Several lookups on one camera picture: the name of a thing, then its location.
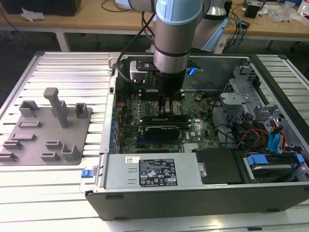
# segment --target workbench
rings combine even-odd
[[[1,231],[79,232],[99,229],[104,232],[192,232],[219,229],[247,231],[248,227],[262,227],[263,231],[272,232],[308,231],[309,201],[278,213],[125,221],[99,219],[83,193],[83,186],[87,184],[87,189],[91,188],[95,177],[83,179],[85,182],[81,182],[81,171],[97,165],[99,161],[108,94],[108,78],[103,77],[110,75],[108,57],[109,53],[47,52],[37,55],[0,109],[0,145],[7,140],[18,121],[18,107],[22,101],[35,100],[39,107],[50,105],[42,95],[46,87],[57,87],[59,99],[65,100],[67,106],[73,106],[72,102],[85,102],[93,109],[84,157],[79,165],[0,166]],[[275,80],[301,112],[302,117],[308,116],[309,108],[305,101],[308,99],[309,85],[305,82],[305,77],[288,60],[281,60],[276,55],[260,55],[259,58],[272,75],[277,75]]]
[[[309,27],[301,22],[272,23],[267,15],[255,19],[244,18],[244,12],[236,8],[242,0],[233,1],[234,12],[240,20],[251,23],[245,39],[309,41]],[[6,14],[8,20],[20,31],[53,32],[56,34],[61,51],[70,51],[66,33],[94,34],[137,34],[141,29],[141,15],[137,12],[108,12],[101,8],[102,0],[82,0],[81,7],[74,17],[46,15],[43,21],[29,22],[19,14]],[[104,4],[108,9],[117,10],[112,1]],[[14,30],[0,15],[0,30]],[[229,23],[215,53],[222,53],[224,43],[234,34],[235,25]]]

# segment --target computer case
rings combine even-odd
[[[22,8],[45,15],[74,16],[82,0],[0,0],[9,14],[20,14]]]

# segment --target black box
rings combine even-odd
[[[82,0],[0,0],[9,14],[22,13],[25,10],[42,12],[45,15],[74,16]]]
[[[261,6],[248,4],[245,11],[245,17],[255,18]]]

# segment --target aluminum extrusion table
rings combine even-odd
[[[42,96],[47,86],[65,90],[59,92],[59,98],[68,105],[70,101],[85,102],[93,108],[81,164],[0,167],[1,231],[238,232],[247,231],[248,227],[261,227],[263,231],[272,232],[308,231],[309,201],[278,213],[128,221],[99,219],[79,186],[81,170],[97,165],[99,160],[109,80],[108,57],[109,53],[45,53],[35,56],[1,108],[0,144],[18,121],[18,107],[23,100],[35,99],[39,106],[49,104]],[[260,59],[308,122],[309,105],[305,99],[308,99],[309,90],[305,78],[289,60],[278,56],[260,56]],[[91,187],[95,180],[86,181]]]

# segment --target white sticker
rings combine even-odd
[[[139,161],[139,156],[126,156],[126,163],[138,163]]]

